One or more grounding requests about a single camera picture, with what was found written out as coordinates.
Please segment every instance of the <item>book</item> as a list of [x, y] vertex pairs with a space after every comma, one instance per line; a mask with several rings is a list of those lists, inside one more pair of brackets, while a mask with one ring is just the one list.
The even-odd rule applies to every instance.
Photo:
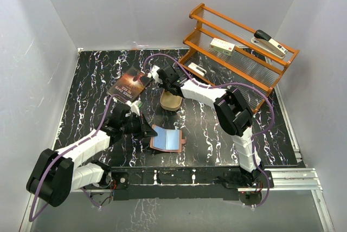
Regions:
[[145, 73], [131, 67], [120, 79], [107, 91], [109, 95], [115, 95], [120, 102], [134, 102], [139, 94], [150, 83], [151, 79]]

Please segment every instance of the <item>gray floor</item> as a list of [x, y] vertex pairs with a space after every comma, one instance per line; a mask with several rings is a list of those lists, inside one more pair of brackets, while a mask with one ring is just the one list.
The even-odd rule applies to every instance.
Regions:
[[74, 192], [58, 208], [47, 207], [31, 231], [323, 231], [310, 191], [271, 191], [255, 211], [235, 203], [140, 199], [114, 201], [99, 211]]

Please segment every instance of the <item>gray wall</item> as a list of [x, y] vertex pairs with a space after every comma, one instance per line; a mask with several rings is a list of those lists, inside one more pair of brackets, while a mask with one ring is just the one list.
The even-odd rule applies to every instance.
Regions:
[[300, 49], [280, 81], [305, 161], [317, 169], [337, 231], [346, 231], [346, 0], [295, 0], [277, 38]]
[[293, 0], [52, 0], [77, 47], [182, 47], [201, 2], [253, 28], [275, 34]]
[[0, 230], [18, 231], [25, 185], [54, 141], [77, 50], [50, 0], [1, 0], [0, 37]]

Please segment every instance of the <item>small box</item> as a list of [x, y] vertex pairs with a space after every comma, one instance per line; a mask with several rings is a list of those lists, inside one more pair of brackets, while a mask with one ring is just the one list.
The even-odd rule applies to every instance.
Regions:
[[234, 50], [235, 45], [219, 38], [213, 38], [210, 43], [210, 48], [216, 52], [223, 53], [225, 55], [230, 56]]

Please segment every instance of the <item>stapler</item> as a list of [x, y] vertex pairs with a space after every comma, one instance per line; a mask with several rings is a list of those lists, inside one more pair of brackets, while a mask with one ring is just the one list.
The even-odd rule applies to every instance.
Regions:
[[262, 30], [257, 30], [254, 33], [254, 37], [250, 41], [259, 48], [266, 50], [280, 59], [283, 59], [288, 52], [288, 50], [285, 49], [280, 43], [275, 41], [270, 35]]

